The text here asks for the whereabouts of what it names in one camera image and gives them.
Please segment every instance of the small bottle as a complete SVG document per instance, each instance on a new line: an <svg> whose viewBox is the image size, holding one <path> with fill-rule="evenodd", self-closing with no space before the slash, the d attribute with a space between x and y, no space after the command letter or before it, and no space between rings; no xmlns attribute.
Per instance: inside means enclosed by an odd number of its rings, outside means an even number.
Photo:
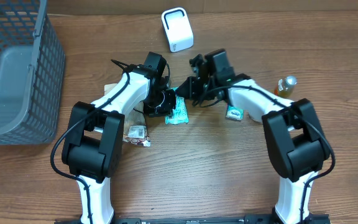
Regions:
<svg viewBox="0 0 358 224"><path fill-rule="evenodd" d="M278 81L278 85L274 89L274 94L282 98L288 98L291 95L295 85L295 76L290 75L286 78L282 78Z"/></svg>

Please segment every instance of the mesh basket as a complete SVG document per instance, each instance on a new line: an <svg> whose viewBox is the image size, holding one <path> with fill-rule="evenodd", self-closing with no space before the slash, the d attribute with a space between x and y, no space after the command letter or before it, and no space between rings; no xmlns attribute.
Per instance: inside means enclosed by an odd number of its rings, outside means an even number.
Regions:
<svg viewBox="0 0 358 224"><path fill-rule="evenodd" d="M47 0L0 0L0 144L40 144L57 131L65 54Z"/></svg>

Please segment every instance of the robotic arm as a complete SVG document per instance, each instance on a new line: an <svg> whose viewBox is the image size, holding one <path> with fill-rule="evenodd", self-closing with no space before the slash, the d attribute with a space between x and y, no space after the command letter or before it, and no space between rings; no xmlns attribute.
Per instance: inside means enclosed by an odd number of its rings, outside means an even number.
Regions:
<svg viewBox="0 0 358 224"><path fill-rule="evenodd" d="M110 104L95 116L82 122L66 137L62 161L70 173L78 176L89 186L91 217L93 223L111 223L114 210L110 201L110 177L121 158L124 118L136 104L143 101L148 116L165 116L176 106L173 90L168 90L168 77L162 78L167 61L159 54L150 52L143 65L130 65L121 81L105 96L92 104L78 102L71 111L68 128L95 108L105 104L117 92L122 91ZM84 131L102 133L101 139L84 135ZM83 215L80 222L90 223L88 198L83 184L81 190Z"/></svg>
<svg viewBox="0 0 358 224"><path fill-rule="evenodd" d="M129 85L110 104L98 111L95 116L78 125L66 137L62 161L69 166L70 173L84 180L89 186L91 217L93 223L107 224L114 220L114 210L110 201L110 177L117 168L121 157L122 134L125 115L139 102L144 102L144 113L151 117L165 116L175 108L175 92L167 89L167 79L162 78L165 59L150 52L144 65L130 65ZM226 51L221 49L190 60L196 73L188 77L176 94L194 100L193 105L203 100L224 100L230 105L247 110L249 116L262 122L270 161L280 175L278 202L271 215L246 215L233 221L212 220L211 223L236 224L308 224L329 223L328 216L312 215L308 211L311 192L307 188L303 206L303 220L300 218L301 198L305 182L318 175L323 161L330 153L323 144L322 136L317 135L300 116L323 133L313 105L303 99L297 102L277 97L258 86L249 76L235 75L230 66ZM127 83L127 76L106 96L86 104L78 102L71 112L68 127L72 127L95 108L105 104ZM291 138L289 131L302 129L303 134ZM84 136L84 131L98 131L101 139ZM80 222L90 223L86 190L81 190L83 215ZM209 223L208 220L152 220L140 221L138 218L116 220L116 224L163 224L163 223Z"/></svg>
<svg viewBox="0 0 358 224"><path fill-rule="evenodd" d="M298 117L307 119L323 133L313 105L307 99L293 102L275 96L247 75L235 76L223 49L205 55L205 60L198 55L190 60L190 65L196 76L189 77L177 89L178 96L194 100L193 105L201 104L204 99L225 100L248 111L254 121L263 123L269 158L280 175L278 202L270 223L296 224L304 220L312 223L313 216L308 210L312 183L306 190L303 220L300 220L303 189L307 180L318 175L323 161L330 155L322 136ZM294 129L302 129L303 134L291 138L289 131Z"/></svg>

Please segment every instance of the wooden table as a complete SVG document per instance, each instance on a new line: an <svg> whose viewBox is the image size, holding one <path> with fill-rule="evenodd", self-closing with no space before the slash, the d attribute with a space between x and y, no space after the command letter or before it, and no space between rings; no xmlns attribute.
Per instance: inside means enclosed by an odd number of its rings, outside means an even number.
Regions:
<svg viewBox="0 0 358 224"><path fill-rule="evenodd" d="M67 55L58 135L71 107L91 102L120 79L110 58L143 63L147 53L170 64L172 85L192 74L188 59L225 48L237 73L272 90L295 75L293 100L307 98L337 155L332 174L314 183L310 210L332 223L358 223L358 11L193 14L191 49L171 54L160 15L53 17ZM117 217L233 217L270 213L278 175L262 126L224 118L226 105L193 108L190 122L148 119L152 147L126 144L112 178ZM52 144L0 146L0 223L51 223L79 218L75 181L50 167ZM58 167L61 148L57 152ZM327 161L324 169L329 167Z"/></svg>

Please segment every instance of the black cable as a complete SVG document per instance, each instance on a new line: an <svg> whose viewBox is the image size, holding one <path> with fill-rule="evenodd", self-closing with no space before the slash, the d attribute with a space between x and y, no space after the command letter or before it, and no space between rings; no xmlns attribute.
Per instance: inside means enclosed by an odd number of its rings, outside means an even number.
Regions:
<svg viewBox="0 0 358 224"><path fill-rule="evenodd" d="M123 66L125 66L125 67L129 67L129 65L126 64L126 63L124 63L124 62L119 62L119 61L113 60L113 59L111 59L111 61L112 61L112 62L114 61L113 63L115 63L116 65L117 65L117 63L118 63L118 64L123 65Z"/></svg>
<svg viewBox="0 0 358 224"><path fill-rule="evenodd" d="M139 112L139 113L141 113L141 114L144 114L143 112L141 112L140 110L137 110L137 109L135 109L135 108L134 108L134 111Z"/></svg>
<svg viewBox="0 0 358 224"><path fill-rule="evenodd" d="M70 174L66 174L62 171L60 171L56 165L55 165L55 153L57 150L57 147L60 145L60 143L62 143L62 141L67 137L68 133L70 133L70 131L74 130L75 127L77 127L80 123L84 122L85 120L87 120L88 118L92 117L96 112L100 111L102 108L104 108L105 106L107 106L108 104L110 104L118 95L120 95L125 88L129 85L129 73L128 71L122 66L122 65L126 65L122 62L118 62L117 60L113 60L111 59L111 61L113 63L115 63L118 67L120 67L122 69L122 71L124 71L127 75L127 81L125 82L124 86L111 98L109 98L105 103L103 103L101 106L95 108L92 112L90 112L89 114L87 114L86 116L84 116L83 118L81 118L79 121L77 121L77 123L75 123L72 127L70 127L69 129L67 129L67 131L65 131L60 138L58 139L58 141L55 143L55 145L52 148L52 152L50 153L50 165L52 166L52 169L59 175L62 175L64 177L67 177L69 179L73 179L73 180L77 180L79 182L81 182L81 184L84 185L84 190L86 191L86 201L87 201L87 207L88 207L88 218L89 218L89 222L91 224L93 224L92 221L92 213L91 213L91 197L90 197L90 187L86 184L85 180L76 177L74 175L70 175Z"/></svg>
<svg viewBox="0 0 358 224"><path fill-rule="evenodd" d="M315 131L315 133L321 138L321 140L323 140L323 142L325 143L325 145L327 145L329 153L331 154L331 166L328 168L328 170L326 170L325 172L322 172L310 179L308 179L305 182L305 186L303 187L303 193L302 193L302 200L301 200L301 208L300 208L300 223L304 223L303 221L303 207L305 206L305 200L306 200L306 192L308 187L310 187L310 183L318 178L324 177L325 175L328 175L331 171L333 171L334 167L335 167L335 163L336 163L336 159L335 159L335 153L334 150L332 149L331 145L328 143L327 139L324 137L324 135L319 132L317 130L317 128L312 125L309 121L305 120L300 114L298 114L296 111L294 111L292 108L290 108L289 106L285 106L284 104L280 103L277 101L277 99L272 98L271 96L269 96L268 94L266 94L265 92L263 92L262 90L258 89L258 88L254 88L252 86L220 86L217 88L213 88L212 90L206 91L205 94L201 95L200 99L198 100L200 107L201 104L204 101L205 96L208 93L212 93L213 91L216 90L228 90L230 88L243 88L243 89L247 89L247 90L253 90L256 91L257 93L261 94L262 96L266 97L268 100L272 101L273 103L275 103L278 106L281 106L282 108L286 108L288 111L290 111L292 114L294 114L299 120L301 120L302 122L304 122L306 125L308 125L311 129L313 129L313 131Z"/></svg>
<svg viewBox="0 0 358 224"><path fill-rule="evenodd" d="M201 106L201 105L200 105L200 108L207 108L207 107L210 107L210 106L214 106L214 105L216 105L217 103L219 103L220 101L222 101L222 100L216 100L215 102L213 102L213 103L211 103L211 104L209 104L209 105L206 105L206 106Z"/></svg>
<svg viewBox="0 0 358 224"><path fill-rule="evenodd" d="M207 89L209 88L209 84L210 84L210 83L211 83L211 78L208 79L208 83L205 84L205 86L203 87L204 90L207 90ZM197 106L198 104L200 104L200 99L202 99L202 100L204 101L204 98L206 97L206 93L207 93L207 91L204 91L203 94L202 94L198 99L194 99L194 100L193 100L193 102L191 103L191 105L192 105L192 106Z"/></svg>
<svg viewBox="0 0 358 224"><path fill-rule="evenodd" d="M169 79L171 78L171 70L169 68L169 64L167 63L167 68L168 68L168 78L167 78L167 81L165 81L165 84L162 86L162 88L165 88L168 83L169 83Z"/></svg>

